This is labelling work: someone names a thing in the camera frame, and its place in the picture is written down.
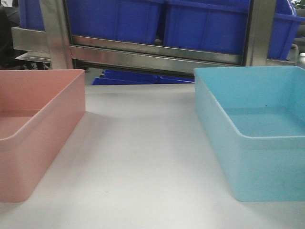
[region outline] dark blue bin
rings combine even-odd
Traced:
[[[157,75],[123,72],[117,70],[105,70],[104,78],[138,82],[142,84],[154,84],[159,80],[159,76]]]
[[[168,0],[163,43],[179,48],[242,54],[248,11],[246,7],[229,4]]]
[[[165,45],[238,55],[243,53],[249,2],[234,0],[168,0],[167,2]],[[268,58],[286,59],[302,21],[305,21],[305,18],[275,14]]]
[[[168,84],[168,83],[194,83],[194,79],[161,76],[144,73],[105,70],[104,77],[97,77],[92,85],[121,85],[121,84]]]
[[[44,30],[39,0],[19,0],[20,27]]]
[[[116,80],[96,77],[91,85],[126,85],[126,84],[143,84],[141,82],[127,81],[127,80]]]
[[[66,0],[74,35],[154,43],[165,0]],[[20,0],[21,27],[43,30],[39,0]]]
[[[229,0],[239,3],[250,3],[250,0]],[[296,11],[291,0],[276,0],[275,12],[280,14],[295,15]]]
[[[194,79],[172,77],[172,76],[160,76],[160,84],[171,84],[171,83],[194,83]]]

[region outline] metal shelf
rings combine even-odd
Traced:
[[[15,49],[28,51],[20,59],[51,61],[53,69],[93,64],[190,75],[198,67],[294,65],[291,61],[269,60],[266,57],[275,3],[276,0],[268,3],[265,0],[252,0],[243,55],[70,35],[65,0],[40,0],[46,31],[15,27],[12,35]]]

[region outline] white workbench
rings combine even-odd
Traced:
[[[0,229],[305,229],[305,202],[232,197],[194,85],[89,86],[87,112]]]

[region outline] blue plastic tray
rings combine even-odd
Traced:
[[[240,201],[305,200],[305,70],[195,69],[196,108]]]
[[[165,0],[66,0],[74,35],[154,43]],[[21,27],[44,30],[39,0],[20,0]]]
[[[159,76],[157,75],[123,72],[117,70],[105,70],[104,78],[138,82],[143,84],[154,84],[157,83],[159,80]]]
[[[172,77],[172,76],[160,76],[159,84],[171,84],[171,83],[194,83],[194,79]]]
[[[250,3],[250,0],[230,0],[234,2]],[[275,12],[287,15],[295,15],[296,10],[291,0],[276,0]]]
[[[161,76],[144,73],[123,72],[118,70],[105,70],[104,77],[97,77],[92,85],[114,84],[169,84],[169,83],[194,83],[193,79]]]
[[[44,30],[39,0],[19,0],[20,27]]]
[[[168,0],[164,45],[240,55],[248,12],[249,2],[243,1]],[[287,58],[302,21],[305,18],[275,14],[268,58]]]
[[[102,77],[96,77],[91,83],[91,85],[126,85],[126,84],[144,84],[144,83],[128,81],[128,80],[107,79]]]

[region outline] pink tray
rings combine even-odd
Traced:
[[[85,112],[83,70],[0,71],[0,202],[22,202]]]

